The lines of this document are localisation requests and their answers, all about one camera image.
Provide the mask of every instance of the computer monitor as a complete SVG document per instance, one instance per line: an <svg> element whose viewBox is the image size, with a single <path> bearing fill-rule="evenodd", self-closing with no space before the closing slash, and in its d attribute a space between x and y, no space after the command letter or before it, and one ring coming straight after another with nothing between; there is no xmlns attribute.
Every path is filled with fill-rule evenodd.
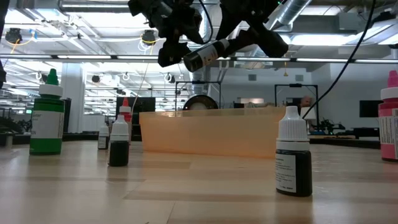
<svg viewBox="0 0 398 224"><path fill-rule="evenodd" d="M379 116L379 104L382 100L361 100L359 101L360 118L377 118Z"/></svg>

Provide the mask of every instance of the ceiling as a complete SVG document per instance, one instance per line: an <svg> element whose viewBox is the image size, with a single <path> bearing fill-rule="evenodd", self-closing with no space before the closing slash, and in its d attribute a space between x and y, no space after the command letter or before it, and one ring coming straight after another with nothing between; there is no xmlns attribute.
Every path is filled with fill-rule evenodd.
<svg viewBox="0 0 398 224"><path fill-rule="evenodd" d="M157 42L151 47L142 43L141 35L145 30L151 29L146 24L146 19L142 14L132 17L125 8L113 8L114 4L125 4L127 1L60 1L60 5L67 4L101 4L104 7L90 8L58 8L57 5L50 5L45 0L26 1L34 2L34 8L18 8L15 1L11 1L10 8L6 16L6 25L4 32L11 27L21 28L23 45L14 47L7 43L3 38L0 44L0 54L47 54L47 55L157 55L165 40L157 39ZM286 41L289 41L290 47L287 57L303 58L346 58L352 51L352 45L359 38L358 33L363 29L366 17L363 12L364 6L368 6L371 1L339 1L339 0L314 0L306 7L298 19L294 22L291 32L280 32ZM378 12L385 9L395 9L397 1L377 1ZM221 12L216 1L206 1L207 10L210 13L214 26L214 37L218 31L221 22ZM247 29L248 25L242 22L239 29ZM386 45L378 45L382 40L398 33L398 25L389 24L382 31L367 37L357 58L383 58L390 54L390 49ZM327 34L350 36L352 41L344 46L327 46L330 41L325 39L324 46L309 46L291 44L296 36L304 34ZM248 56L253 54L255 46L240 50L237 55ZM62 78L62 62L33 62L25 60L3 60L5 70L8 72L7 80L9 84L15 86L38 86L40 84L40 74L45 75L51 68L56 68L58 78ZM177 80L190 81L190 75L183 63L161 68L156 63L98 63L84 62L81 65L88 75L87 88L92 88L86 92L86 101L99 101L99 99L89 98L89 96L115 97L116 91L95 90L99 87L109 87L103 83L93 83L93 75L105 77L108 75L118 76L120 88L138 88L142 81L142 76L146 77L142 82L145 88L174 88L175 85L165 82L164 75L172 74ZM309 63L268 63L266 68L278 71L280 68L297 68L300 73L308 72L312 65ZM239 85L248 81L239 77L238 68L229 68L226 73L227 84ZM218 72L213 72L210 79L215 81ZM8 101L7 99L31 100L29 95L21 94L19 91L2 91L0 94L0 107L6 108L20 106L24 103ZM128 91L127 95L136 95L136 91ZM171 97L174 91L143 91L141 96L158 96L162 101L163 97ZM182 96L188 98L190 92L183 91ZM107 99L100 104L107 104Z"/></svg>

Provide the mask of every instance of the wooden table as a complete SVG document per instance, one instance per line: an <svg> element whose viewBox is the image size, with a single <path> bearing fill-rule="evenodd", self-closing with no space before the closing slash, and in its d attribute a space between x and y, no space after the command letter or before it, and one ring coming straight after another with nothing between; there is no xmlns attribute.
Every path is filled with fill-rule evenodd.
<svg viewBox="0 0 398 224"><path fill-rule="evenodd" d="M275 192L274 161L143 153L108 167L95 141L60 156L0 151L0 223L398 223L398 164L374 149L314 145L313 196Z"/></svg>

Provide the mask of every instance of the bottle label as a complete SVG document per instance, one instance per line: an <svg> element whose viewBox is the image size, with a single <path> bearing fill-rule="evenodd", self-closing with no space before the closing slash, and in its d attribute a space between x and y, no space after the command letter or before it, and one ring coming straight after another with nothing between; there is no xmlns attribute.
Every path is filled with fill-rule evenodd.
<svg viewBox="0 0 398 224"><path fill-rule="evenodd" d="M106 148L106 137L98 137L98 149Z"/></svg>
<svg viewBox="0 0 398 224"><path fill-rule="evenodd" d="M276 154L276 188L296 193L296 156Z"/></svg>
<svg viewBox="0 0 398 224"><path fill-rule="evenodd" d="M381 157L398 159L398 109L379 111Z"/></svg>
<svg viewBox="0 0 398 224"><path fill-rule="evenodd" d="M63 134L63 113L54 111L33 111L32 139L61 139Z"/></svg>
<svg viewBox="0 0 398 224"><path fill-rule="evenodd" d="M212 61L218 59L217 49L213 46L213 44L205 47L203 50L199 50L198 55L203 62L203 66L209 65Z"/></svg>

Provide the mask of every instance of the black cable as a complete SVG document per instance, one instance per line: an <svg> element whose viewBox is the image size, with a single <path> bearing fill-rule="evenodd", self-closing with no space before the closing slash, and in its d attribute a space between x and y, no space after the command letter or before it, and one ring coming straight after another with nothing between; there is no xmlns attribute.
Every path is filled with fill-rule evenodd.
<svg viewBox="0 0 398 224"><path fill-rule="evenodd" d="M209 39L207 41L205 41L203 43L203 44L208 44L208 43L210 43L211 38L213 38L213 24L211 23L211 19L210 19L209 13L208 13L208 11L207 11L207 9L205 7L205 4L203 3L203 0L199 0L199 2L201 4L201 6L203 7L203 10L205 11L207 20L209 21L209 25L210 25L210 37L209 37Z"/></svg>
<svg viewBox="0 0 398 224"><path fill-rule="evenodd" d="M328 89L324 94L322 94L322 96L319 97L319 99L318 99L318 100L310 107L310 109L305 113L305 115L303 116L303 119L308 115L308 113L309 113L317 104L319 104L319 101L321 101L321 100L331 91L331 89L333 89L333 87L335 87L336 83L338 82L338 80L340 79L340 77L342 76L342 74L344 73L344 71L346 70L348 64L351 63L352 59L353 59L354 56L355 56L356 51L359 49L359 46L361 46L361 43L362 43L363 39L365 38L366 33L368 32L368 29L369 29L369 27L370 27L370 25L371 25L371 21L372 21L372 16L373 16L373 12L374 12L375 5L376 5L376 0L373 0L372 8L371 8L371 11L370 11L370 13L369 13L369 19L368 19L368 21L366 22L365 30L363 31L363 34L362 34L361 38L359 39L358 43L356 44L356 47L355 47L355 49L353 50L353 53L349 56L347 62L344 64L343 69L341 69L340 74L337 76L336 80L331 84L331 86L329 87L329 89Z"/></svg>

